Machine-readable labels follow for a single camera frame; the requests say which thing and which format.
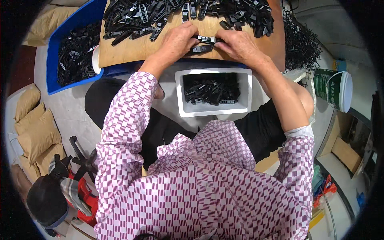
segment blue plastic bin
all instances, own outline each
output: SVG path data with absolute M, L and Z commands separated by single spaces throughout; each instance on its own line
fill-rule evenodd
M 102 77 L 104 69 L 101 69 L 100 74 L 95 77 L 84 79 L 77 83 L 69 84 L 65 87 L 61 87 L 57 83 L 57 67 L 59 64 L 59 45 L 61 40 L 69 35 L 72 29 L 77 27 L 86 26 L 90 23 L 95 23 L 98 20 L 102 20 L 104 15 L 105 6 L 107 0 L 91 0 L 84 6 L 74 12 L 67 20 L 65 20 L 51 35 L 48 42 L 47 51 L 47 71 L 46 82 L 48 95 L 58 93 L 68 88 L 73 88 L 82 84 L 96 81 Z

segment gray floor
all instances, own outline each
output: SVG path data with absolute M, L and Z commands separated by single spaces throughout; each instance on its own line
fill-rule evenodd
M 100 140 L 100 129 L 94 124 L 84 110 L 84 96 L 92 83 L 66 89 L 59 93 L 49 96 L 46 91 L 46 53 L 47 47 L 38 47 L 35 60 L 35 84 L 41 90 L 41 101 L 45 103 L 46 108 L 50 108 L 54 115 L 55 121 L 63 138 L 63 146 L 67 155 L 75 156 L 75 152 L 69 142 L 69 137 L 76 135 L 78 142 L 87 156 L 94 148 L 96 143 Z M 332 69 L 333 59 L 326 54 L 322 53 L 322 60 L 318 63 L 321 68 Z M 177 96 L 175 92 L 174 73 L 180 70 L 198 69 L 198 68 L 214 68 L 218 67 L 215 64 L 191 64 L 191 63 L 177 63 L 166 69 L 161 76 L 159 82 L 165 92 L 163 100 L 155 100 L 153 107 L 160 113 L 173 119 L 185 129 L 190 131 L 197 131 L 197 127 L 203 127 L 208 121 L 215 119 L 215 116 L 204 116 L 194 118 L 181 118 L 179 116 L 177 106 Z M 120 76 L 118 78 L 127 80 L 129 75 Z M 268 98 L 261 90 L 257 80 L 253 82 L 253 95 L 255 102 L 253 103 L 252 110 L 257 110 L 258 107 L 266 102 Z M 333 109 L 328 104 L 317 99 L 316 108 L 316 121 L 312 125 L 314 132 L 314 155 L 320 148 L 321 142 L 324 139 L 326 130 L 332 117 Z M 240 118 L 241 115 L 224 116 L 234 120 Z

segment purple and white shirt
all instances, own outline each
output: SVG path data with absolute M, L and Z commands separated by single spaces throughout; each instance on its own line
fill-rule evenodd
M 157 148 L 141 175 L 141 135 L 157 79 L 133 74 L 114 97 L 97 144 L 98 239 L 141 233 L 171 239 L 304 239 L 311 220 L 313 133 L 286 132 L 274 176 L 255 160 L 235 123 L 210 121 L 193 140 Z

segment black plastic scrap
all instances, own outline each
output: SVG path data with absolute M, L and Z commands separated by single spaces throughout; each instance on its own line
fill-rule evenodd
M 57 82 L 61 87 L 97 74 L 92 67 L 93 49 L 99 44 L 101 22 L 70 31 L 69 36 L 61 40 Z
M 183 76 L 185 101 L 196 103 L 235 104 L 240 96 L 237 73 L 202 73 Z
M 285 13 L 283 16 L 285 33 L 285 70 L 319 68 L 321 48 L 316 42 L 317 35 L 297 22 L 296 18 Z
M 148 34 L 130 37 L 137 31 L 153 26 L 153 32 L 156 33 L 151 40 L 154 41 L 167 23 L 164 19 L 183 7 L 185 19 L 188 14 L 191 19 L 199 20 L 206 15 L 225 17 L 226 24 L 220 24 L 225 29 L 235 26 L 236 30 L 241 30 L 241 26 L 248 23 L 257 38 L 273 33 L 272 10 L 266 0 L 111 0 L 103 16 L 103 38 L 116 38 L 112 44 L 116 45 L 128 37 L 133 40 Z

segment green bucket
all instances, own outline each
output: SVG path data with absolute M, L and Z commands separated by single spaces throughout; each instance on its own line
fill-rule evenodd
M 352 101 L 352 76 L 346 72 L 318 69 L 313 76 L 316 96 L 324 99 L 333 108 L 344 113 L 349 111 Z

